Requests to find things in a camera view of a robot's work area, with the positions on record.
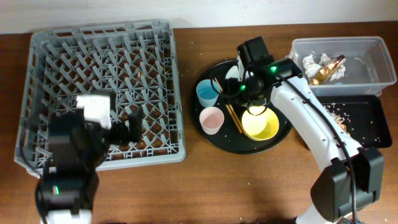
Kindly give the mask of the white tissue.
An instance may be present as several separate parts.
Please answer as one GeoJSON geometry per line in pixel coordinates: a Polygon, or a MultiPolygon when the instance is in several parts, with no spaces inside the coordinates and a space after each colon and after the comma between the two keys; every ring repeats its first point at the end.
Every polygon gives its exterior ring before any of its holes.
{"type": "Polygon", "coordinates": [[[319,70],[323,68],[321,65],[315,63],[312,54],[304,57],[302,63],[305,74],[309,80],[311,80],[319,72],[319,70]]]}
{"type": "MultiPolygon", "coordinates": [[[[319,62],[319,65],[322,66],[327,66],[329,64],[331,64],[332,62],[334,62],[335,59],[330,58],[329,56],[327,56],[327,54],[323,53],[319,62]]],[[[344,65],[341,65],[329,78],[329,81],[333,81],[333,80],[338,80],[340,78],[343,78],[345,76],[345,71],[346,68],[344,65]]]]}

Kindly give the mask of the pink plastic cup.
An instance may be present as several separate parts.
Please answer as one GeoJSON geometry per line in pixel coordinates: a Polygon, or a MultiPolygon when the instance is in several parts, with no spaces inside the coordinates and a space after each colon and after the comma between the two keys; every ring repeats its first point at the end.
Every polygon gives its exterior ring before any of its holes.
{"type": "Polygon", "coordinates": [[[223,112],[214,106],[203,109],[199,115],[200,125],[206,134],[216,134],[224,123],[223,112]]]}

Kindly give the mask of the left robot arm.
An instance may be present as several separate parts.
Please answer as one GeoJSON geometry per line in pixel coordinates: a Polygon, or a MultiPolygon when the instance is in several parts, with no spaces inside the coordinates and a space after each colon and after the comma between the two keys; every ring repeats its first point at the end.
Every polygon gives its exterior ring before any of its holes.
{"type": "Polygon", "coordinates": [[[78,95],[74,113],[50,121],[55,171],[46,162],[35,189],[41,223],[91,223],[99,184],[96,168],[106,159],[110,145],[140,141],[142,108],[128,114],[128,124],[114,123],[115,99],[115,93],[108,91],[78,95]]]}

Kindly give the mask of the grey round plate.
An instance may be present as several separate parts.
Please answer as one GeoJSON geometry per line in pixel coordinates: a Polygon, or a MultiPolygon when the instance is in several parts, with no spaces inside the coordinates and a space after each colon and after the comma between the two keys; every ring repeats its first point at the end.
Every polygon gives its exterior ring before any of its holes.
{"type": "Polygon", "coordinates": [[[239,70],[239,67],[237,65],[233,65],[227,72],[225,76],[225,80],[228,79],[237,79],[238,81],[242,80],[242,76],[239,70]]]}

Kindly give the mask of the food scraps and rice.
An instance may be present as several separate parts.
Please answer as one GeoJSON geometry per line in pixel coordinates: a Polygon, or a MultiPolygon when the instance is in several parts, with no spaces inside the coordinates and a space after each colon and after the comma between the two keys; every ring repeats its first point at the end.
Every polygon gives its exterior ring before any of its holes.
{"type": "Polygon", "coordinates": [[[336,103],[323,104],[324,109],[328,114],[335,120],[337,125],[347,134],[351,135],[349,132],[348,125],[351,123],[351,119],[346,112],[343,112],[341,108],[338,107],[336,103]]]}

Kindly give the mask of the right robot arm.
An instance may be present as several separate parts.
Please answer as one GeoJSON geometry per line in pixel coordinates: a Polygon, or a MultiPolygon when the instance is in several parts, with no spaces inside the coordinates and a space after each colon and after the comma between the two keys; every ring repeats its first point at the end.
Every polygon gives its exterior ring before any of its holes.
{"type": "Polygon", "coordinates": [[[310,189],[312,204],[296,223],[359,223],[358,210],[381,193],[384,158],[378,149],[364,149],[330,116],[313,94],[301,69],[290,58],[274,60],[262,37],[237,48],[237,64],[227,72],[235,84],[221,96],[245,106],[255,121],[270,106],[297,130],[321,172],[310,189]]]}

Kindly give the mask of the blue plastic cup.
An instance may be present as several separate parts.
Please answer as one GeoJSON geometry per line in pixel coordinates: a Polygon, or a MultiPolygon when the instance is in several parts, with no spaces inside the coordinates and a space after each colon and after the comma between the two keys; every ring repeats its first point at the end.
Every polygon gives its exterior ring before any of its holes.
{"type": "Polygon", "coordinates": [[[216,103],[220,92],[220,86],[210,79],[200,81],[196,87],[199,103],[205,108],[216,103]]]}

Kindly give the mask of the yellow bowl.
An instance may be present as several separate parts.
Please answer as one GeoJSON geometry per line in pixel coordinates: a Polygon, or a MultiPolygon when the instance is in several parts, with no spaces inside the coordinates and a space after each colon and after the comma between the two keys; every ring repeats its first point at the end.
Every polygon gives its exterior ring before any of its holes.
{"type": "Polygon", "coordinates": [[[251,106],[241,117],[245,135],[254,141],[273,138],[279,130],[277,115],[265,106],[251,106]]]}

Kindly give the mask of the gold brown snack wrapper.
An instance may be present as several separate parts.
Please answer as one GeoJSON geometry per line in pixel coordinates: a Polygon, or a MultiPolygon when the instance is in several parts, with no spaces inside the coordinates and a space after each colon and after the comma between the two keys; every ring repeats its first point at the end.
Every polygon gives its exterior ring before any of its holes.
{"type": "Polygon", "coordinates": [[[334,61],[329,63],[318,71],[318,73],[309,81],[309,85],[322,85],[325,83],[344,63],[346,58],[344,55],[340,55],[334,61]]]}

